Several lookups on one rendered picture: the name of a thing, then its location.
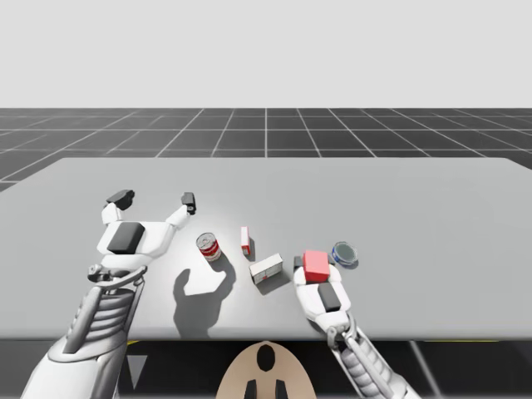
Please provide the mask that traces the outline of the red and white carton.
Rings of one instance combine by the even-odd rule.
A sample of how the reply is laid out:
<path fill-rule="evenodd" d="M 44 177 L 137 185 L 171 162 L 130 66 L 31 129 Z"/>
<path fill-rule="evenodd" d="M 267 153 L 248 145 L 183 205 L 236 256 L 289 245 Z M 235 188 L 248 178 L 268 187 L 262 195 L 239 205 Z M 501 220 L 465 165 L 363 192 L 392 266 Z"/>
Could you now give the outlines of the red and white carton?
<path fill-rule="evenodd" d="M 280 273 L 282 269 L 283 259 L 280 254 L 271 255 L 268 258 L 249 266 L 250 276 L 255 285 L 258 285 L 265 279 Z"/>

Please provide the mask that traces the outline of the blue flat can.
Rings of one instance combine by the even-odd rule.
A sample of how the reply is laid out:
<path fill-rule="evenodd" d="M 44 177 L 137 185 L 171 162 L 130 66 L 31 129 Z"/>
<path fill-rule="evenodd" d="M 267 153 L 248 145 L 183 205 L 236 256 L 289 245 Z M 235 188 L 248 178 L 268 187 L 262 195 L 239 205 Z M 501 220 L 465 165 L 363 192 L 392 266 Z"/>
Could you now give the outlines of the blue flat can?
<path fill-rule="evenodd" d="M 357 266 L 357 250 L 348 242 L 335 243 L 332 247 L 331 255 L 335 262 L 343 267 L 354 268 Z"/>

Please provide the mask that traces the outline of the tan robot part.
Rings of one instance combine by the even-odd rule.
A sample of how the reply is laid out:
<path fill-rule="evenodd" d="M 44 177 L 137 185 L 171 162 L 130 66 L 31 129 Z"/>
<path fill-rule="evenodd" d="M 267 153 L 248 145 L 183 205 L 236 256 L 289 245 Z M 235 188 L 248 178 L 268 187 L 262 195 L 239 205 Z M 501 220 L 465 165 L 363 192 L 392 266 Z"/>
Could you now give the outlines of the tan robot part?
<path fill-rule="evenodd" d="M 215 399 L 317 399 L 302 363 L 286 347 L 246 347 L 226 370 Z"/>

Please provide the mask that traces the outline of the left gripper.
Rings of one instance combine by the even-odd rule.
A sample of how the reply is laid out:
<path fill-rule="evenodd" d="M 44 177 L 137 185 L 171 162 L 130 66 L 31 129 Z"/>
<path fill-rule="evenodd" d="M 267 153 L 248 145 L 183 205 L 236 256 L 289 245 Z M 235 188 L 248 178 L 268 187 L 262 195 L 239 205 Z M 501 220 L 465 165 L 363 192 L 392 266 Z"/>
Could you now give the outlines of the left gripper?
<path fill-rule="evenodd" d="M 101 211 L 102 223 L 107 227 L 96 248 L 103 256 L 101 265 L 105 268 L 147 266 L 168 250 L 174 228 L 183 229 L 196 214 L 195 194 L 184 192 L 181 206 L 166 218 L 166 223 L 121 221 L 134 197 L 134 190 L 120 190 L 106 199 Z"/>

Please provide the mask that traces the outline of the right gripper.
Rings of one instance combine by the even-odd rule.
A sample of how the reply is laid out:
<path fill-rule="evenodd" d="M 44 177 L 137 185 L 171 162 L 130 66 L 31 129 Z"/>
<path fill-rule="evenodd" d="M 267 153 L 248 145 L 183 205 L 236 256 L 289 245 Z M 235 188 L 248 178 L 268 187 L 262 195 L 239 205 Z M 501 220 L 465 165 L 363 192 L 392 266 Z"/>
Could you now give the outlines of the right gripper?
<path fill-rule="evenodd" d="M 327 331 L 335 328 L 337 331 L 347 331 L 350 328 L 349 312 L 351 301 L 341 284 L 342 275 L 337 269 L 336 261 L 331 254 L 328 255 L 329 277 L 326 287 L 330 287 L 336 295 L 327 295 L 326 302 L 322 301 L 318 292 L 319 284 L 306 284 L 304 275 L 303 258 L 293 258 L 293 284 L 296 295 L 308 320 L 314 322 L 321 330 Z"/>

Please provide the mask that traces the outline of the red cube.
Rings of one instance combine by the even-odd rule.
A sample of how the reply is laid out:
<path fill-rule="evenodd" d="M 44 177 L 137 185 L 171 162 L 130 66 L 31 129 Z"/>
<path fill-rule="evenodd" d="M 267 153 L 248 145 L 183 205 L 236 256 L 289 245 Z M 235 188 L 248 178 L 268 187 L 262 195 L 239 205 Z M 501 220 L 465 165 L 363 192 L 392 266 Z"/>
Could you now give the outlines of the red cube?
<path fill-rule="evenodd" d="M 303 254 L 303 273 L 307 283 L 327 282 L 330 275 L 328 254 L 307 250 Z"/>

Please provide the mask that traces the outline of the red and white can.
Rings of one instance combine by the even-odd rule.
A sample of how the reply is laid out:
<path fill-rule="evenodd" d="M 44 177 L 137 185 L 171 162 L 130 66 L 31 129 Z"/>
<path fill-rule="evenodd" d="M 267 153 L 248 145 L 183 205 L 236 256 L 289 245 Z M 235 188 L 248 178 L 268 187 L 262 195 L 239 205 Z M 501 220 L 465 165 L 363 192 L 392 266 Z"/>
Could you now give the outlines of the red and white can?
<path fill-rule="evenodd" d="M 221 249 L 213 233 L 203 233 L 196 240 L 196 246 L 208 262 L 219 259 Z"/>

